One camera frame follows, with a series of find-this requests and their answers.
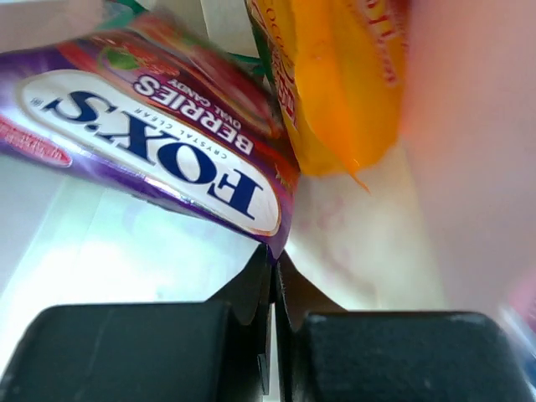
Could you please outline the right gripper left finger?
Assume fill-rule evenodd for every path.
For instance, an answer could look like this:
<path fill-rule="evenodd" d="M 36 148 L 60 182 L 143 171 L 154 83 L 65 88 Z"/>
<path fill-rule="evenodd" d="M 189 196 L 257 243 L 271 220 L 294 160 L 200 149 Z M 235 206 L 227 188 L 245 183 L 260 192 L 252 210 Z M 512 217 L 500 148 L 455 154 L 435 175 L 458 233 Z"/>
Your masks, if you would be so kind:
<path fill-rule="evenodd" d="M 270 384 L 271 255 L 207 301 L 72 304 L 31 321 L 4 401 L 260 401 Z"/>

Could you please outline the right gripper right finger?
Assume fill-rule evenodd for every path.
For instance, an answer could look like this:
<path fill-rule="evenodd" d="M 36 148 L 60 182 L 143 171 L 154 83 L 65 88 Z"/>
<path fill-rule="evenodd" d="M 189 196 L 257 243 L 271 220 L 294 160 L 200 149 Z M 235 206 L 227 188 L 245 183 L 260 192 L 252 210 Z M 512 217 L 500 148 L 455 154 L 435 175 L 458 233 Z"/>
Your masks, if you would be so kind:
<path fill-rule="evenodd" d="M 531 401 L 505 332 L 478 312 L 348 311 L 282 255 L 274 270 L 284 401 Z"/>

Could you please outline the pink and cream paper bag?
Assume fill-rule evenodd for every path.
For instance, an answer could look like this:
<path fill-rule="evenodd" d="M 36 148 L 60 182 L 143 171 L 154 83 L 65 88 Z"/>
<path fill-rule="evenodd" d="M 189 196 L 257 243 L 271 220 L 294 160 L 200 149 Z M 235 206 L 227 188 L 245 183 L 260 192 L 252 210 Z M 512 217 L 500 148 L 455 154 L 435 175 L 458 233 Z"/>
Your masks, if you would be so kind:
<path fill-rule="evenodd" d="M 247 2 L 236 16 L 215 10 L 224 30 L 199 37 L 261 60 Z M 535 4 L 406 2 L 396 143 L 356 177 L 309 176 L 297 162 L 289 236 L 271 256 L 270 340 L 277 353 L 274 270 L 288 255 L 348 311 L 490 317 L 534 399 Z M 266 70 L 255 81 L 281 114 Z M 1 150 L 1 379 L 45 309 L 205 302 L 261 245 Z"/>

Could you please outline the purple blue snack packet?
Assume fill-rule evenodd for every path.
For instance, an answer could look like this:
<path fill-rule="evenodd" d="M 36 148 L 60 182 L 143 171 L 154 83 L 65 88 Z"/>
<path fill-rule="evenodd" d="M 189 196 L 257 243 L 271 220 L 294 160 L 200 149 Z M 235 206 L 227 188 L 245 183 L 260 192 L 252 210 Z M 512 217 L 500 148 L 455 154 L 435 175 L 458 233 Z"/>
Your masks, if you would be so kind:
<path fill-rule="evenodd" d="M 1 56 L 1 150 L 265 244 L 299 167 L 271 94 L 170 15 Z"/>

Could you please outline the teal mint candy packet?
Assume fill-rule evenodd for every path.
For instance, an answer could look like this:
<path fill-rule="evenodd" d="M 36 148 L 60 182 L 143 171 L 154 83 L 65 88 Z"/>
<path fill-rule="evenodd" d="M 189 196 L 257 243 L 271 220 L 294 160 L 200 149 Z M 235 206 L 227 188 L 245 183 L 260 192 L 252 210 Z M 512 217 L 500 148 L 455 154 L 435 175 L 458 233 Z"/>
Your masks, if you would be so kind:
<path fill-rule="evenodd" d="M 146 11 L 147 7 L 138 1 L 104 1 L 102 21 L 98 29 L 121 28 Z M 234 53 L 227 55 L 255 80 L 261 82 L 265 78 L 265 69 L 259 58 Z"/>

